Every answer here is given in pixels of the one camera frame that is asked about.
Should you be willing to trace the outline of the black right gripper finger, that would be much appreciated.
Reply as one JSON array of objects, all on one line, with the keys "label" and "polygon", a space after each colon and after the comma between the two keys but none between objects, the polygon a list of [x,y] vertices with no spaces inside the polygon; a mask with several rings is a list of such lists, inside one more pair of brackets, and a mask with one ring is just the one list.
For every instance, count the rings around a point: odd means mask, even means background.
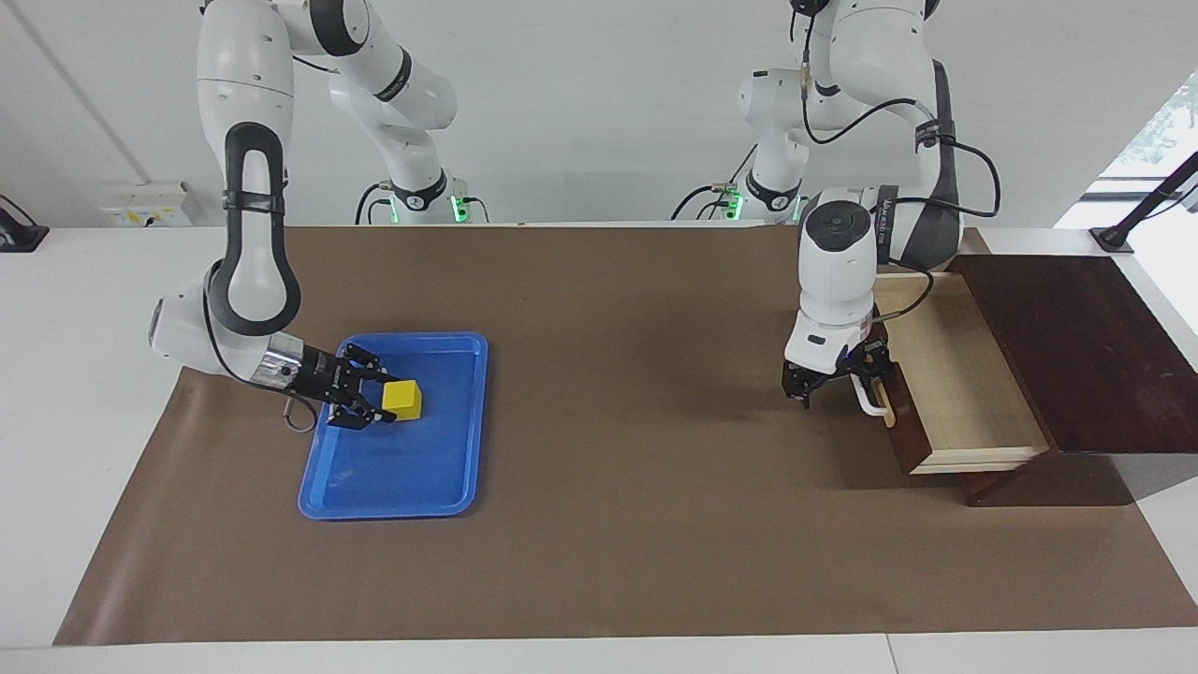
[{"label": "black right gripper finger", "polygon": [[333,394],[327,401],[329,413],[327,423],[337,429],[361,431],[373,423],[397,423],[398,415],[392,411],[379,408],[359,391],[341,391]]},{"label": "black right gripper finger", "polygon": [[386,368],[382,368],[379,357],[373,351],[362,348],[359,344],[350,342],[344,345],[341,353],[337,357],[337,363],[338,368],[341,368],[341,379],[388,379],[388,372]]}]

